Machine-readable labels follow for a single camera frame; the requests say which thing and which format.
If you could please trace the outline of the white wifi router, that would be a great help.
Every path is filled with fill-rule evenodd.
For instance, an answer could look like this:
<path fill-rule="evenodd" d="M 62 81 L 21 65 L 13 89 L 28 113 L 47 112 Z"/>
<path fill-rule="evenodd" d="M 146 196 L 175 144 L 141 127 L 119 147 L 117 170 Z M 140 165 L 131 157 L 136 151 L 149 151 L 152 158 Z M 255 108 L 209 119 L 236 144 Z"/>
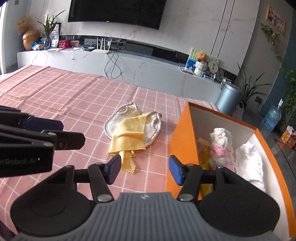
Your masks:
<path fill-rule="evenodd" d="M 101 38 L 99 43 L 99 39 L 97 39 L 97 47 L 96 49 L 92 50 L 92 53 L 99 53 L 99 54 L 108 54 L 110 52 L 112 39 L 106 42 L 105 38 Z"/>

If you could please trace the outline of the hanging ivy plant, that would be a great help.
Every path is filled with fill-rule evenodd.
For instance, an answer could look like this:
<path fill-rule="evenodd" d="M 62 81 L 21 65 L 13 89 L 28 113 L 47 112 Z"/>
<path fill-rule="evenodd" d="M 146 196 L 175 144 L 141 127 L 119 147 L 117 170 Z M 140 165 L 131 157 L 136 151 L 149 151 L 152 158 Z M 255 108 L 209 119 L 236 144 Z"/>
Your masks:
<path fill-rule="evenodd" d="M 285 80 L 288 83 L 287 93 L 283 106 L 284 121 L 288 124 L 293 120 L 295 112 L 295 69 L 285 69 Z"/>

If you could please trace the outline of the white fluffy cloth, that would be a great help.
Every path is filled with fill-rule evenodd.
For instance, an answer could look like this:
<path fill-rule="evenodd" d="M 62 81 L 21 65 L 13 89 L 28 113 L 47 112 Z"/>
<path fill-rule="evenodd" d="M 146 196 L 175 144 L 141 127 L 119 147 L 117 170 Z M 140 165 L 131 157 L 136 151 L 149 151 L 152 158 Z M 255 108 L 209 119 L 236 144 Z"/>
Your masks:
<path fill-rule="evenodd" d="M 265 192 L 263 162 L 254 144 L 247 142 L 235 151 L 235 171 L 237 175 Z"/>

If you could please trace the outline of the black wall television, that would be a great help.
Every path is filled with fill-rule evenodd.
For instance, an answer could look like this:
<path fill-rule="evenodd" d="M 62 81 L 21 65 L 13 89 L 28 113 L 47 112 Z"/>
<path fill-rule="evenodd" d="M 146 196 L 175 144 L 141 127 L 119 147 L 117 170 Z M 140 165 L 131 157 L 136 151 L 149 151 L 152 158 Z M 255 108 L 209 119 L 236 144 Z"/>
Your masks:
<path fill-rule="evenodd" d="M 158 30 L 165 6 L 163 0 L 71 1 L 68 21 L 123 23 Z"/>

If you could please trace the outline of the brown gourd vase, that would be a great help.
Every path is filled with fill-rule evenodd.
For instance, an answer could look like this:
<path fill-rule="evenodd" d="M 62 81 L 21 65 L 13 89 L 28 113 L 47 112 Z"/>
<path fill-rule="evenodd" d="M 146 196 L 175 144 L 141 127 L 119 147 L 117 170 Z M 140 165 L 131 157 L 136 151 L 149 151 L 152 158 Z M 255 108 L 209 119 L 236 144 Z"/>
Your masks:
<path fill-rule="evenodd" d="M 34 42 L 37 42 L 40 37 L 40 31 L 37 29 L 34 30 L 27 30 L 23 34 L 23 46 L 25 50 L 30 51 L 31 50 L 31 44 Z"/>

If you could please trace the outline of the yellow cloth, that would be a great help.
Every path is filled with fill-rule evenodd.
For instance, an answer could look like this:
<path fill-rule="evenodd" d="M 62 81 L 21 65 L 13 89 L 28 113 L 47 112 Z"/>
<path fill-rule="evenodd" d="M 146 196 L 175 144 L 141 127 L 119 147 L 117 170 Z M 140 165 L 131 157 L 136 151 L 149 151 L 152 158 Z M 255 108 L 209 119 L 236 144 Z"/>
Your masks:
<path fill-rule="evenodd" d="M 145 150 L 144 129 L 146 114 L 123 120 L 111 138 L 108 153 L 121 157 L 121 170 L 133 174 L 136 165 L 133 161 L 135 151 Z"/>

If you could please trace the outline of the white terry bib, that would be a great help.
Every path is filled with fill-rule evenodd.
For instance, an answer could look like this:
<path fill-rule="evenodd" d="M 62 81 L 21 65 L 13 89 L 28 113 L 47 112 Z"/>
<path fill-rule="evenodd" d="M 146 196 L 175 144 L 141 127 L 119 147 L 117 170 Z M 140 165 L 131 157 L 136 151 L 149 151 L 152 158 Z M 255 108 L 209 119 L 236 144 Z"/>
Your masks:
<path fill-rule="evenodd" d="M 104 124 L 104 132 L 109 139 L 136 134 L 148 147 L 161 130 L 162 114 L 156 111 L 143 113 L 134 102 L 120 106 Z"/>

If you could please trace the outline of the potted orchid plant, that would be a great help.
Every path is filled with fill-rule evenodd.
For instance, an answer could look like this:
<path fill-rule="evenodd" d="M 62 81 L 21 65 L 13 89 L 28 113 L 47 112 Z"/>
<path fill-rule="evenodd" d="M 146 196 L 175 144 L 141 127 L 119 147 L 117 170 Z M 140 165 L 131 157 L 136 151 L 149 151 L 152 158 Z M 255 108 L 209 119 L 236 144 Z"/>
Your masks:
<path fill-rule="evenodd" d="M 241 121 L 243 118 L 243 114 L 247 106 L 247 103 L 251 99 L 251 97 L 253 97 L 254 95 L 264 95 L 264 93 L 258 91 L 258 89 L 260 87 L 267 86 L 270 84 L 259 83 L 259 80 L 260 78 L 262 78 L 264 73 L 261 73 L 255 80 L 252 80 L 251 75 L 247 77 L 243 64 L 241 66 L 238 64 L 238 68 L 239 68 L 239 76 L 241 77 L 241 80 L 242 80 L 241 85 L 239 84 L 238 87 L 242 91 L 242 96 L 240 97 L 239 102 L 232 116 Z"/>

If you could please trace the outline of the framed wall picture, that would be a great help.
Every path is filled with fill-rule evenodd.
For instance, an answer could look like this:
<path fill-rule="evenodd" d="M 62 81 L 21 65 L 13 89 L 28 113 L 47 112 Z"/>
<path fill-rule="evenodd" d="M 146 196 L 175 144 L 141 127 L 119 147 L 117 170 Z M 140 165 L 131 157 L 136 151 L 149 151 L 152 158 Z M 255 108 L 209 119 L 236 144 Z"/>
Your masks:
<path fill-rule="evenodd" d="M 267 7 L 266 20 L 270 22 L 281 34 L 284 34 L 285 20 L 270 6 Z"/>

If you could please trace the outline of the teddy bear toy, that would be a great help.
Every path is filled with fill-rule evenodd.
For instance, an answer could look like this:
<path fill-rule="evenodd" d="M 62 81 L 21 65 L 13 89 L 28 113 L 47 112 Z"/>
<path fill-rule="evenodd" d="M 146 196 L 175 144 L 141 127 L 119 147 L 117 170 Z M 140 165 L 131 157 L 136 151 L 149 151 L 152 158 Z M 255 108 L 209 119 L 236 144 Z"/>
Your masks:
<path fill-rule="evenodd" d="M 205 52 L 202 52 L 202 51 L 199 51 L 197 54 L 196 54 L 196 60 L 197 61 L 206 61 L 207 59 L 207 54 Z"/>

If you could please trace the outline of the left green potted plant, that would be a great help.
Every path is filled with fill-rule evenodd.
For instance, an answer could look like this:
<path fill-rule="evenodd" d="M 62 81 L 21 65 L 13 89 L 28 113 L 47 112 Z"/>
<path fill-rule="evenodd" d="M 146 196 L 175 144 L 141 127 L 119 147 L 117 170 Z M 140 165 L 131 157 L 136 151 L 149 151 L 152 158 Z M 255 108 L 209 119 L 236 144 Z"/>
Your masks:
<path fill-rule="evenodd" d="M 57 17 L 60 16 L 65 10 L 61 11 L 60 13 L 58 13 L 56 16 L 55 15 L 51 15 L 49 16 L 49 14 L 46 16 L 46 20 L 44 23 L 41 23 L 40 21 L 38 21 L 38 23 L 40 23 L 43 27 L 44 27 L 44 32 L 45 32 L 45 40 L 44 40 L 44 50 L 48 50 L 51 48 L 51 38 L 50 35 L 53 32 L 53 30 L 55 29 L 56 25 L 58 24 L 58 20 Z"/>

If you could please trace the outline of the orange cardboard box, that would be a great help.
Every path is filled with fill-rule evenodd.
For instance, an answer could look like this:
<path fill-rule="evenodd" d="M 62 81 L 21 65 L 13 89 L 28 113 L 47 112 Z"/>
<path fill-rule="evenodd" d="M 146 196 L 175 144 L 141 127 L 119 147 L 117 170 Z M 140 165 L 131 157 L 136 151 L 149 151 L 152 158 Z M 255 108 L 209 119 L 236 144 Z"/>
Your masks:
<path fill-rule="evenodd" d="M 211 143 L 210 133 L 215 128 L 224 128 L 232 135 L 222 147 L 221 154 L 229 163 L 235 159 L 235 151 L 245 143 L 257 148 L 263 162 L 263 180 L 266 192 L 280 206 L 280 222 L 275 233 L 288 240 L 295 235 L 295 208 L 287 183 L 271 148 L 259 129 L 240 120 L 206 108 L 193 102 L 187 102 L 180 114 L 179 121 L 169 142 L 169 155 L 176 156 L 184 164 L 199 164 L 198 139 Z"/>

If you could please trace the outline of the orange gift box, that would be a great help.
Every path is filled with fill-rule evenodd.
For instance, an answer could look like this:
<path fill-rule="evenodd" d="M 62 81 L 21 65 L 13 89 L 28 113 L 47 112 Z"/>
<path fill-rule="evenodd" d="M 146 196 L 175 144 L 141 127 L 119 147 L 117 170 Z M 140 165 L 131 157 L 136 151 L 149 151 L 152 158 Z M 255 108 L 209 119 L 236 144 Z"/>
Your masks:
<path fill-rule="evenodd" d="M 295 129 L 292 126 L 287 126 L 280 140 L 285 146 L 292 149 L 296 143 Z"/>

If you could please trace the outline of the pink white crochet item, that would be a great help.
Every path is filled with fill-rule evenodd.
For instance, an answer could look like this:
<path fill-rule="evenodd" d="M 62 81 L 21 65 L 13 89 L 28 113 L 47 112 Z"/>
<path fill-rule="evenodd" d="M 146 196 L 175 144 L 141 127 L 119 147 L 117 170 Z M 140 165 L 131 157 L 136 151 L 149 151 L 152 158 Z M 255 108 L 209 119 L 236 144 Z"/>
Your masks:
<path fill-rule="evenodd" d="M 210 137 L 209 165 L 212 170 L 217 167 L 226 167 L 235 171 L 235 156 L 231 133 L 225 128 L 215 128 Z"/>

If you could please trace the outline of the pink checked tablecloth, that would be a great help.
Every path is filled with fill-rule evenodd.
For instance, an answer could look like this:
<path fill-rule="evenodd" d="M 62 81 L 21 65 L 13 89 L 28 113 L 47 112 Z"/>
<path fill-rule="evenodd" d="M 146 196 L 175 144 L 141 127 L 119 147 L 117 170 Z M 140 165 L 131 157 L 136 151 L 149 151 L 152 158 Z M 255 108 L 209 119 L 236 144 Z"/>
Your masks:
<path fill-rule="evenodd" d="M 133 174 L 121 171 L 110 190 L 121 192 L 163 192 L 166 188 L 168 143 L 187 100 L 99 75 L 75 73 L 52 67 L 26 66 L 1 76 L 1 105 L 18 108 L 41 118 L 59 120 L 64 130 L 80 132 L 86 141 L 82 149 L 57 151 L 53 171 L 73 165 L 85 169 L 110 159 L 110 140 L 104 123 L 122 105 L 134 102 L 145 112 L 162 115 L 156 140 L 135 154 Z"/>

